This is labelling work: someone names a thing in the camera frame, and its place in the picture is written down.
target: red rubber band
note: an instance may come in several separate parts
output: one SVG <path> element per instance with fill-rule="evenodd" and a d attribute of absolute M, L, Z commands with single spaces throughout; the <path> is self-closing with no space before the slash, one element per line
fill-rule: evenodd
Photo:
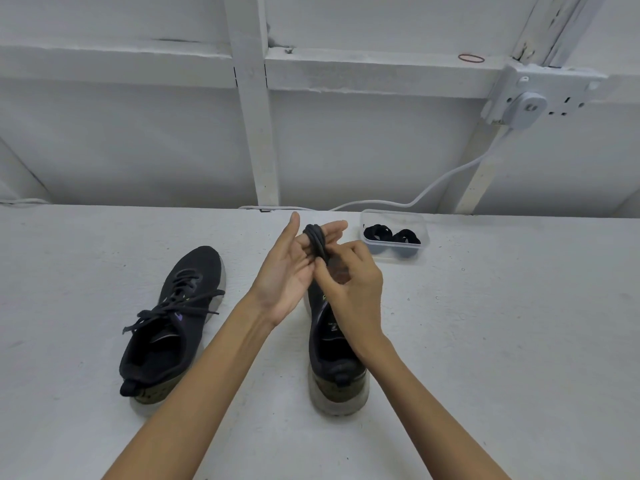
<path fill-rule="evenodd" d="M 461 61 L 471 62 L 472 64 L 482 64 L 486 60 L 484 57 L 481 57 L 480 55 L 473 55 L 473 54 L 460 54 L 458 58 Z"/>

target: person's left hand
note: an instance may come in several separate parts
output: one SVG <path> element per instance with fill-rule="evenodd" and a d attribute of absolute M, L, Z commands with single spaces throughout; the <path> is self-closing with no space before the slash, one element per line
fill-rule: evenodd
<path fill-rule="evenodd" d="M 347 221 L 329 222 L 322 226 L 327 244 L 337 242 Z M 278 325 L 300 302 L 309 288 L 315 269 L 311 243 L 306 234 L 296 237 L 300 215 L 293 212 L 289 224 L 267 254 L 248 296 L 256 300 L 261 313 L 273 326 Z"/>

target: white cable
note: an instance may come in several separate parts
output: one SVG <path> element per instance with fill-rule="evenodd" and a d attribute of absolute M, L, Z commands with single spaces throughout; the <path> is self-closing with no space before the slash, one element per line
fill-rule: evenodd
<path fill-rule="evenodd" d="M 498 140 L 492 142 L 492 144 L 489 146 L 489 149 L 487 151 L 485 151 L 482 155 L 480 155 L 478 158 L 476 158 L 475 160 L 471 160 L 469 163 L 465 163 L 464 165 L 460 165 L 459 167 L 456 167 L 456 168 L 454 168 L 452 170 L 449 170 L 444 175 L 442 175 L 439 178 L 437 178 L 436 181 L 432 182 L 427 188 L 425 188 L 425 190 L 423 190 L 420 193 L 420 195 L 418 195 L 418 197 L 416 197 L 415 199 L 413 199 L 409 203 L 398 203 L 398 202 L 391 202 L 391 201 L 388 201 L 388 200 L 356 200 L 354 202 L 347 202 L 347 203 L 343 203 L 343 204 L 339 205 L 338 207 L 334 207 L 333 209 L 330 209 L 330 212 L 332 212 L 334 210 L 340 210 L 343 207 L 347 207 L 349 205 L 356 205 L 358 203 L 376 203 L 376 204 L 382 204 L 382 205 L 391 205 L 393 207 L 402 207 L 404 209 L 408 209 L 409 207 L 413 207 L 415 204 L 420 202 L 420 199 L 422 199 L 422 197 L 427 195 L 427 193 L 429 193 L 432 189 L 436 188 L 436 186 L 438 184 L 442 183 L 447 178 L 452 177 L 453 175 L 455 175 L 455 174 L 457 174 L 457 173 L 459 173 L 461 171 L 464 171 L 464 170 L 466 170 L 468 168 L 471 168 L 471 167 L 473 167 L 473 165 L 477 165 L 482 160 L 487 158 L 487 156 L 489 156 L 494 151 L 496 151 L 496 149 L 498 149 L 498 147 L 504 142 L 504 140 L 507 138 L 509 133 L 511 133 L 511 131 L 513 131 L 511 128 L 507 129 L 507 131 L 504 133 L 504 135 L 501 138 L 499 138 Z M 264 205 L 244 205 L 244 206 L 240 207 L 240 209 L 313 210 L 313 209 L 307 209 L 306 207 L 278 207 L 278 206 L 264 206 Z"/>
<path fill-rule="evenodd" d="M 23 207 L 26 205 L 50 204 L 41 198 L 19 198 L 15 200 L 0 200 L 0 205 L 9 205 L 10 207 Z"/>

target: shoe sole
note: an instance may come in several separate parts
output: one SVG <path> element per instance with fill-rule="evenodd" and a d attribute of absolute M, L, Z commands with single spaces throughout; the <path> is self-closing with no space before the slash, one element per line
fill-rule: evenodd
<path fill-rule="evenodd" d="M 305 294 L 305 308 L 311 316 L 308 294 Z M 347 387 L 319 378 L 315 375 L 311 363 L 307 370 L 309 398 L 318 411 L 329 416 L 349 416 L 360 411 L 369 398 L 369 371 L 357 378 Z"/>
<path fill-rule="evenodd" d="M 227 290 L 227 272 L 225 270 L 225 263 L 224 261 L 222 261 L 222 258 L 220 258 L 220 264 L 221 264 L 221 272 L 220 272 L 220 284 L 218 285 L 218 289 L 222 291 L 226 291 Z M 204 320 L 205 324 L 211 319 L 211 317 L 213 316 L 213 312 L 218 311 L 220 304 L 222 304 L 222 298 L 224 298 L 224 295 L 215 296 L 211 300 L 211 303 L 209 304 L 209 313 L 207 314 L 207 317 Z M 166 399 L 166 397 L 169 395 L 169 393 L 171 393 L 173 388 L 177 386 L 178 382 L 180 382 L 180 380 L 188 372 L 191 366 L 194 363 L 196 363 L 196 361 L 200 358 L 203 352 L 204 352 L 204 346 L 202 345 L 202 340 L 201 340 L 196 350 L 196 355 L 191 361 L 191 364 L 189 364 L 189 367 L 187 368 L 186 371 L 181 373 L 178 377 L 174 377 L 161 384 L 158 384 L 153 387 L 149 387 L 148 389 L 144 389 L 140 392 L 140 395 L 129 398 L 131 407 L 135 410 L 135 412 L 145 417 L 152 416 L 153 413 L 155 413 L 156 410 L 160 407 L 160 405 L 164 403 L 164 400 Z"/>

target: person's right hand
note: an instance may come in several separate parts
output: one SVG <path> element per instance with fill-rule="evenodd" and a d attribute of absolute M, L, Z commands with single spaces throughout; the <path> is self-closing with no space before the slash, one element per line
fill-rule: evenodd
<path fill-rule="evenodd" d="M 382 272 L 362 241 L 329 244 L 326 249 L 337 255 L 349 269 L 351 280 L 338 284 L 332 279 L 324 261 L 316 258 L 314 277 L 331 304 L 349 345 L 364 362 L 364 356 L 385 339 L 380 325 Z"/>

